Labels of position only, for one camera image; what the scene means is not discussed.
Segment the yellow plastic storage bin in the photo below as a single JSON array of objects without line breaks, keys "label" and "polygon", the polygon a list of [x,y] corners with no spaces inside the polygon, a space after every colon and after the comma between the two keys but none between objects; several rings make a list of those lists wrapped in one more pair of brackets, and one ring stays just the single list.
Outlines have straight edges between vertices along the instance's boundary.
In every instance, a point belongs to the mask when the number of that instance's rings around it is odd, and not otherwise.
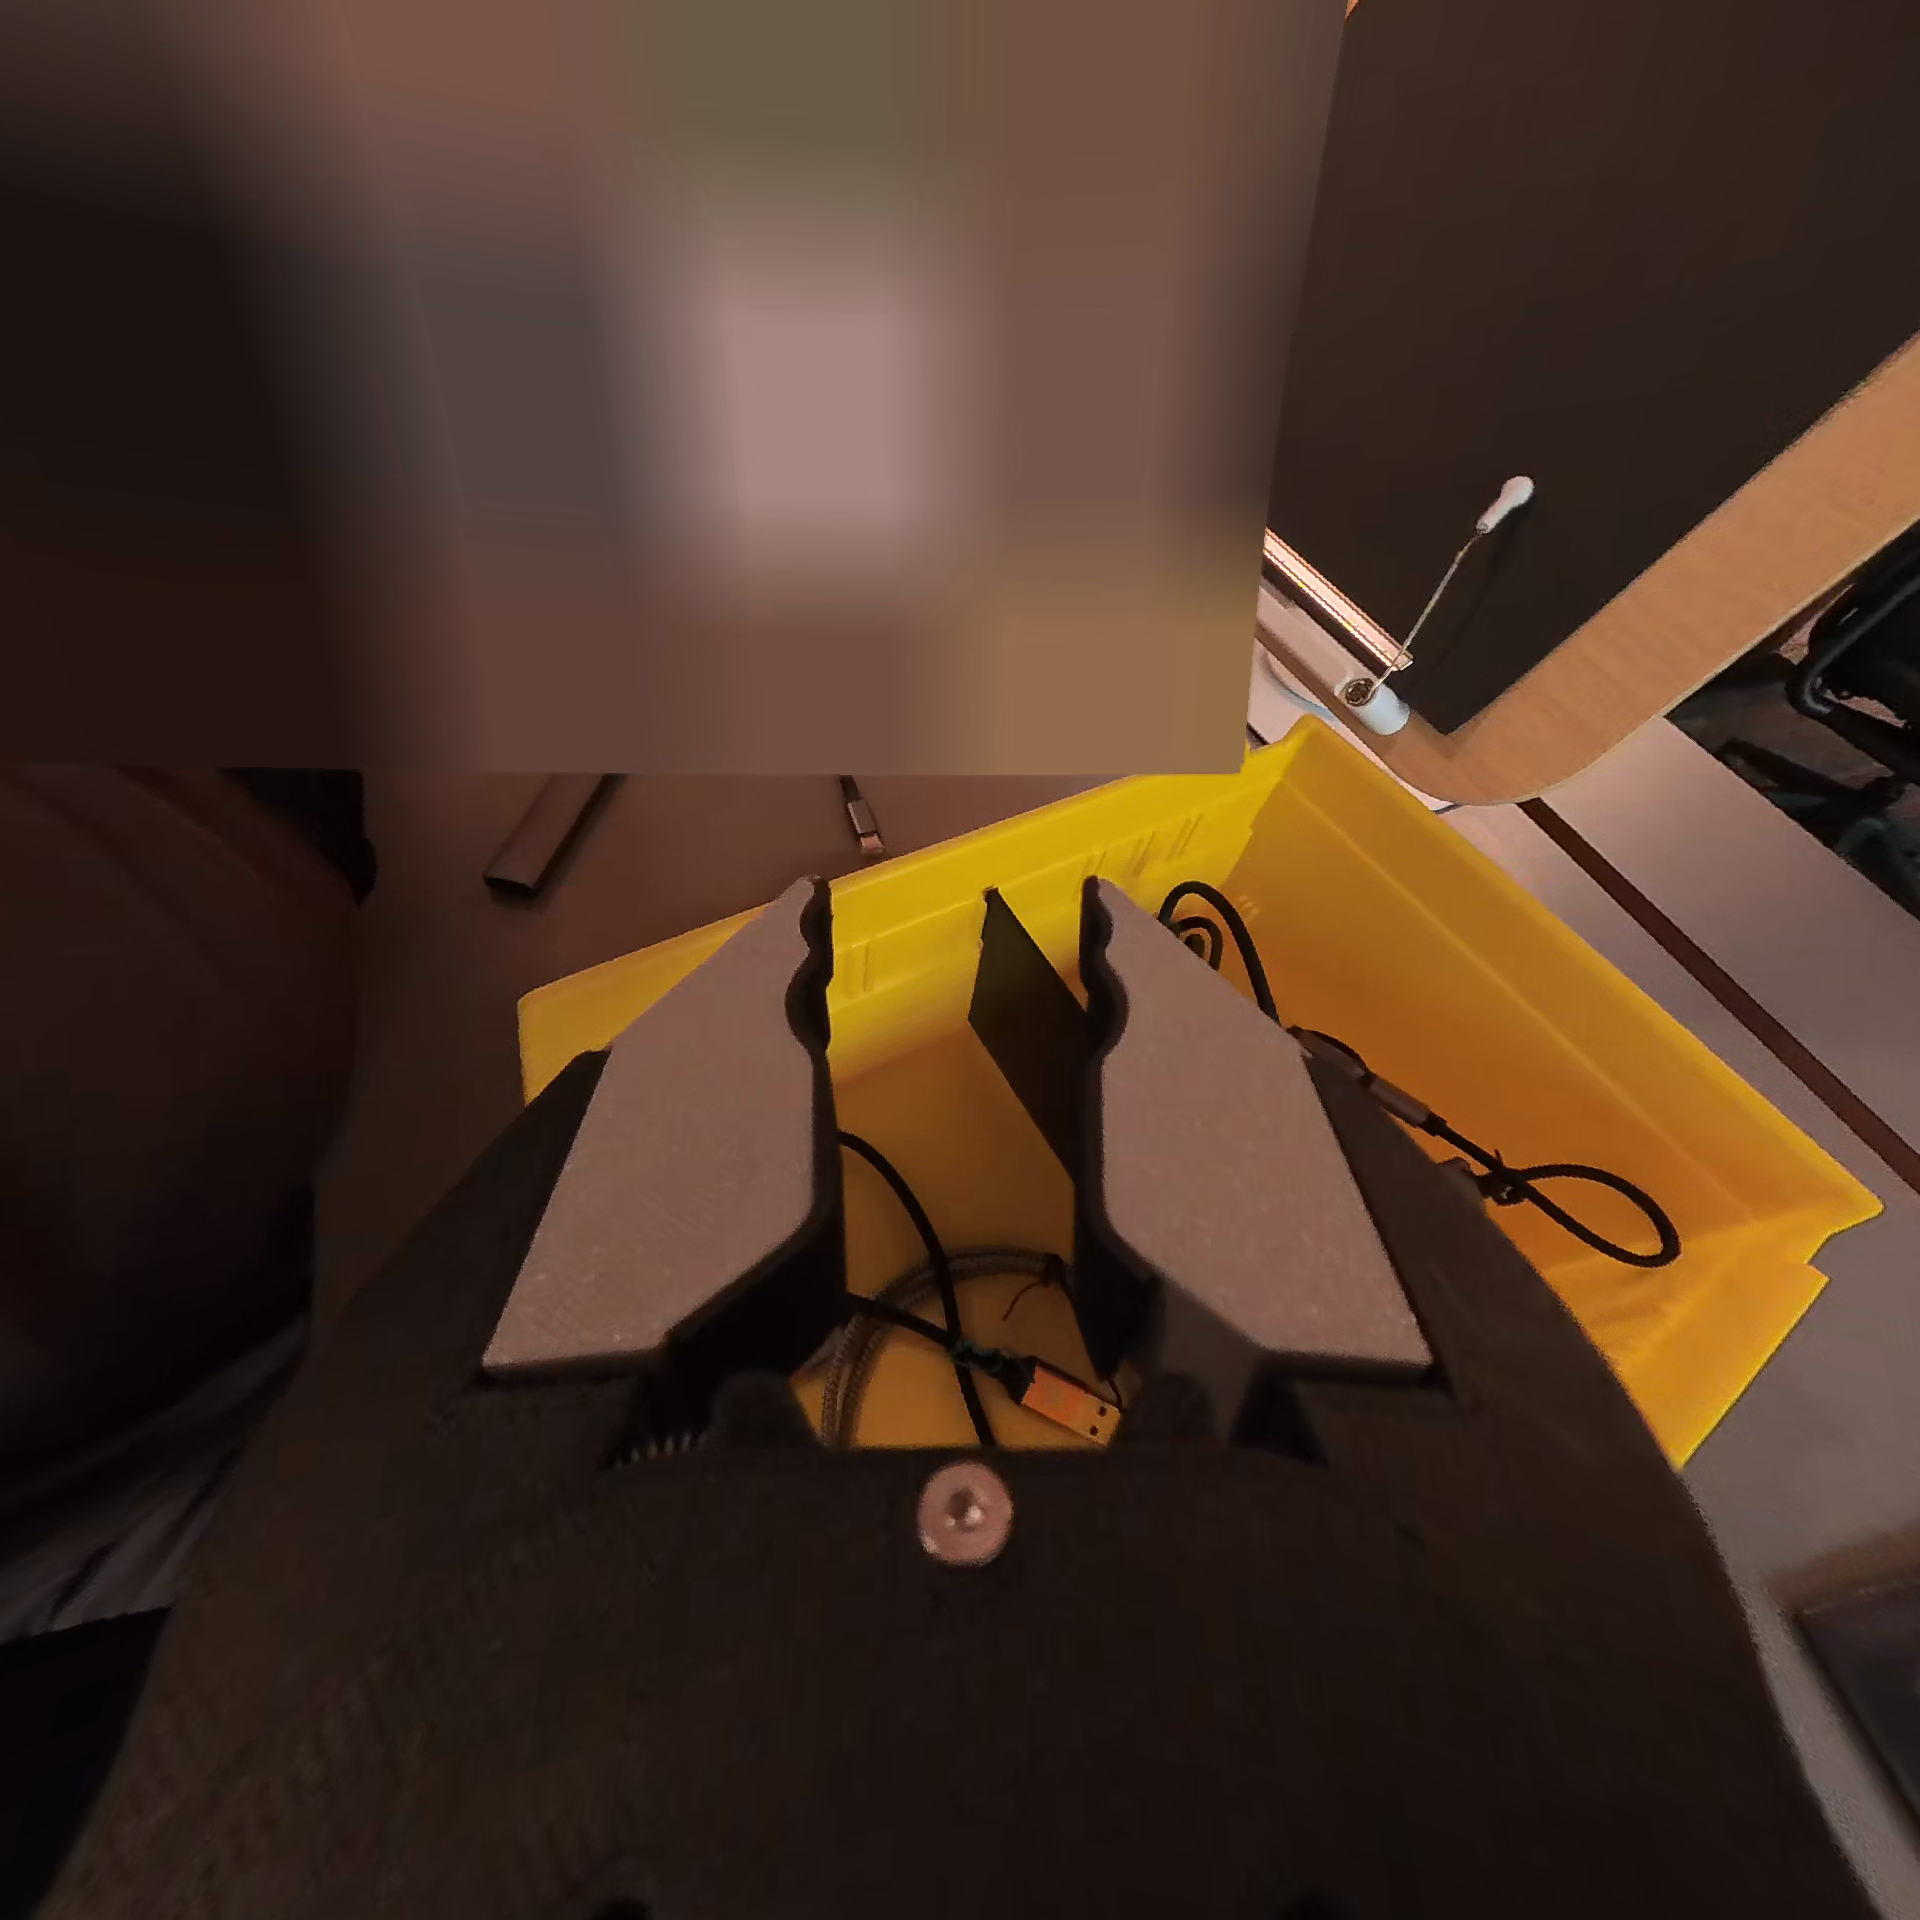
[{"label": "yellow plastic storage bin", "polygon": [[[853,1445],[973,1437],[958,1359],[1014,1447],[1093,1448],[1144,1378],[1089,1354],[1076,1185],[969,1025],[985,892],[1073,997],[1084,887],[1113,880],[1304,1052],[1430,1346],[1442,1301],[1492,1309],[1497,1258],[1596,1359],[1628,1428],[1681,1466],[1823,1287],[1820,1247],[1880,1202],[1650,997],[1329,726],[1301,722],[1236,775],[1135,777],[829,885],[832,1103],[845,1294],[823,1365],[904,1346]],[[528,1095],[606,1047],[744,912],[529,993]],[[1253,1434],[1262,1396],[1247,1426]]]}]

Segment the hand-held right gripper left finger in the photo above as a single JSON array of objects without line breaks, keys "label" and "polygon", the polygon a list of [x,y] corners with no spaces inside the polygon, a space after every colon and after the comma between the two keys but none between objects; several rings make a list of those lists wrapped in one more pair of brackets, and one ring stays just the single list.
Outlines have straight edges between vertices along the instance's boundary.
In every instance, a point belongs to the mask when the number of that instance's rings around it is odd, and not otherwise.
[{"label": "hand-held right gripper left finger", "polygon": [[845,1294],[832,894],[793,881],[606,1047],[488,1380],[796,1373]]}]

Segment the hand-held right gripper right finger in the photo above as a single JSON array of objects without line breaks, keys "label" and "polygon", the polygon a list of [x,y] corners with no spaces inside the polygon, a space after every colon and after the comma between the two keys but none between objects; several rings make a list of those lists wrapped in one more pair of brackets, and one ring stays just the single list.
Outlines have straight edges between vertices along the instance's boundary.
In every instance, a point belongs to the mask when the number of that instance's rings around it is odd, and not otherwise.
[{"label": "hand-held right gripper right finger", "polygon": [[1089,1354],[1247,1426],[1290,1378],[1417,1383],[1432,1351],[1304,1048],[1113,880],[1084,887]]}]

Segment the dark partition panel wooden edge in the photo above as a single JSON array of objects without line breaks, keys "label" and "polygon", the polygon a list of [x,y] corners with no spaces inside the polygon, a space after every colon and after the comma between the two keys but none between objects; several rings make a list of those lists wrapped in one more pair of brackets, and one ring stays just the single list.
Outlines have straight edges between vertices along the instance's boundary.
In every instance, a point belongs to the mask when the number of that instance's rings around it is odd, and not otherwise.
[{"label": "dark partition panel wooden edge", "polygon": [[1917,7],[1357,5],[1268,520],[1532,800],[1914,525]]}]

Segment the black office chair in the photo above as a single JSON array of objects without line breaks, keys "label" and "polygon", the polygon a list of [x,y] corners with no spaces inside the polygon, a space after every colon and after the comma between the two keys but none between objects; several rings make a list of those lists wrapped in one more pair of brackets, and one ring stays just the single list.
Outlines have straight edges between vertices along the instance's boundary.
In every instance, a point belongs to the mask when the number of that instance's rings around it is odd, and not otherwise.
[{"label": "black office chair", "polygon": [[1906,913],[1917,912],[1917,529],[1670,720]]}]

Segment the person's dark trousers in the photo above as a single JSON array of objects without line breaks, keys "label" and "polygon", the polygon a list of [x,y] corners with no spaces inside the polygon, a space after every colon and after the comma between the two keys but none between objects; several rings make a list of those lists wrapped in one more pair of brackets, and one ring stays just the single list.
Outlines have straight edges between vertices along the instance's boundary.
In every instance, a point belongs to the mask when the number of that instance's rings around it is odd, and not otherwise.
[{"label": "person's dark trousers", "polygon": [[1,1638],[149,1613],[313,1316],[366,782],[5,762]]}]

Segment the small black divider plate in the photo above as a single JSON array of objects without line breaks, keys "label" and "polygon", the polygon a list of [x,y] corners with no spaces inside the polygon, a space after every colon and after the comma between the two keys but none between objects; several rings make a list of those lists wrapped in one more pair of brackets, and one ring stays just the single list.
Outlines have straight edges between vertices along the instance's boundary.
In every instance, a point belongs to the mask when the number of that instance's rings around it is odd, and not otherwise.
[{"label": "small black divider plate", "polygon": [[1095,982],[1084,1006],[998,888],[982,895],[966,1020],[1066,1180],[1095,1167],[1096,1060],[1119,1032],[1119,998]]}]

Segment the grey usb hub with cable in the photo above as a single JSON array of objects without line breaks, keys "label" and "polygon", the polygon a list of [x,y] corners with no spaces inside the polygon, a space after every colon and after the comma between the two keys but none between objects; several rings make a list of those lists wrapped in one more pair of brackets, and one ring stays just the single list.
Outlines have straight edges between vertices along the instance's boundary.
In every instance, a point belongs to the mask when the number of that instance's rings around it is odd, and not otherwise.
[{"label": "grey usb hub with cable", "polygon": [[[564,868],[572,849],[606,810],[623,775],[553,775],[543,780],[482,868],[494,895],[533,901]],[[853,775],[838,775],[836,790],[855,848],[863,861],[887,857],[873,801]]]}]

